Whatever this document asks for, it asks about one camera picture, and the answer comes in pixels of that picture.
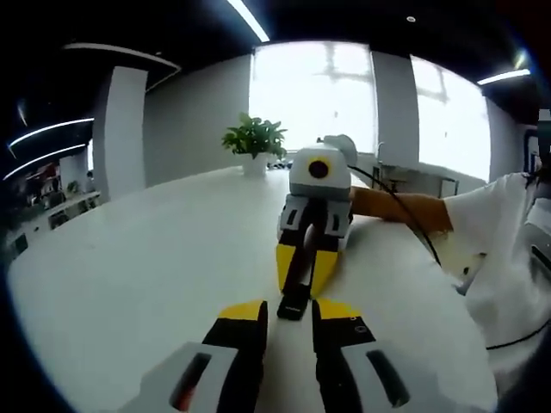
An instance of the bright window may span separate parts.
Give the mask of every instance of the bright window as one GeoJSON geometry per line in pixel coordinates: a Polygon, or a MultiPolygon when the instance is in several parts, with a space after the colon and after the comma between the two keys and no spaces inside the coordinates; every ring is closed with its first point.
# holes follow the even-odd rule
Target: bright window
{"type": "Polygon", "coordinates": [[[412,56],[418,93],[419,161],[488,181],[490,125],[478,86],[412,56]]]}
{"type": "Polygon", "coordinates": [[[281,121],[288,151],[345,133],[359,152],[375,149],[375,88],[365,45],[302,41],[255,51],[249,112],[281,121]]]}
{"type": "Polygon", "coordinates": [[[92,139],[86,148],[86,159],[88,161],[88,170],[94,170],[94,141],[92,139]]]}

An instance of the white wall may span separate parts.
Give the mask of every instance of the white wall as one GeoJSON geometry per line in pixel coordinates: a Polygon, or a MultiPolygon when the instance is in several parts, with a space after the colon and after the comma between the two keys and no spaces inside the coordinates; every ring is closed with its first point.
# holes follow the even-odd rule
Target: white wall
{"type": "Polygon", "coordinates": [[[86,172],[88,172],[88,160],[86,159],[86,150],[73,155],[72,157],[62,157],[59,160],[59,175],[61,177],[61,185],[63,189],[77,181],[81,190],[84,190],[86,183],[86,172]]]}
{"type": "Polygon", "coordinates": [[[249,109],[251,56],[197,71],[145,98],[147,186],[238,164],[221,146],[229,126],[249,109]]]}
{"type": "MultiPolygon", "coordinates": [[[[485,185],[481,179],[424,165],[418,161],[419,128],[411,60],[373,52],[377,86],[379,155],[385,164],[424,172],[410,190],[434,194],[446,176],[459,181],[459,193],[485,185]]],[[[251,57],[227,60],[168,82],[145,99],[144,152],[148,186],[238,164],[220,146],[226,127],[248,109],[251,57]]],[[[522,136],[511,117],[488,103],[492,139],[491,180],[521,170],[522,136]]],[[[358,166],[371,173],[375,156],[360,156],[358,166]]]]}
{"type": "Polygon", "coordinates": [[[521,127],[498,105],[486,99],[490,120],[492,161],[490,181],[523,169],[523,132],[521,127]]]}

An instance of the white table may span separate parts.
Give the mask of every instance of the white table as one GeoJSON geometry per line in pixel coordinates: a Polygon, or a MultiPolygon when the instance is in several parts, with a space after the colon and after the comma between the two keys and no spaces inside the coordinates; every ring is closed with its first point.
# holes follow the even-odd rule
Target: white table
{"type": "MultiPolygon", "coordinates": [[[[79,411],[115,409],[142,375],[224,307],[269,301],[262,412],[320,412],[311,311],[276,317],[276,220],[288,173],[218,170],[110,202],[37,240],[9,288],[30,345],[79,411]]],[[[326,297],[360,309],[378,339],[435,372],[444,394],[491,408],[484,342],[459,296],[404,226],[356,217],[326,297]]]]}

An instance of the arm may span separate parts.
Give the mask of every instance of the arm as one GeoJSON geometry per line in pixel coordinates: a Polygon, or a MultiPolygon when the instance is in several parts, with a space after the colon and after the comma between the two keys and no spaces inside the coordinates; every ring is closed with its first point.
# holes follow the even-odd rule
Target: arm
{"type": "MultiPolygon", "coordinates": [[[[396,194],[425,232],[452,231],[453,226],[443,200],[423,194],[396,194]]],[[[414,231],[418,228],[410,214],[388,193],[353,187],[352,212],[358,215],[401,222],[414,231]]]]}

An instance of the ceiling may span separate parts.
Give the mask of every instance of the ceiling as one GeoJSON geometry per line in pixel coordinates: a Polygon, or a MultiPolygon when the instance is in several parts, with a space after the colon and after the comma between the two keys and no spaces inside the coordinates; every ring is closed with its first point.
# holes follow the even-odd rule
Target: ceiling
{"type": "MultiPolygon", "coordinates": [[[[156,55],[181,66],[181,72],[174,76],[178,77],[246,54],[259,44],[226,0],[98,0],[86,6],[43,3],[46,4],[33,5],[32,9],[26,4],[14,6],[11,29],[2,36],[4,56],[9,56],[3,63],[6,71],[0,123],[0,139],[6,144],[44,126],[90,117],[97,92],[114,65],[147,69],[149,86],[174,71],[167,65],[117,52],[63,50],[64,45],[100,43],[156,55]]],[[[522,39],[529,39],[533,56],[545,46],[539,37],[530,37],[531,22],[537,13],[525,15],[522,22],[511,25],[520,15],[507,2],[501,2],[499,10],[489,0],[244,3],[273,41],[365,42],[373,50],[415,54],[473,82],[511,70],[518,51],[526,46],[522,39]],[[409,15],[417,21],[408,22],[409,15]]],[[[165,85],[170,87],[170,80],[165,85]]],[[[484,91],[517,122],[536,122],[541,97],[535,77],[494,83],[484,91]]],[[[18,146],[17,159],[7,150],[0,151],[0,172],[51,151],[85,143],[90,137],[90,123],[35,135],[18,146]]]]}

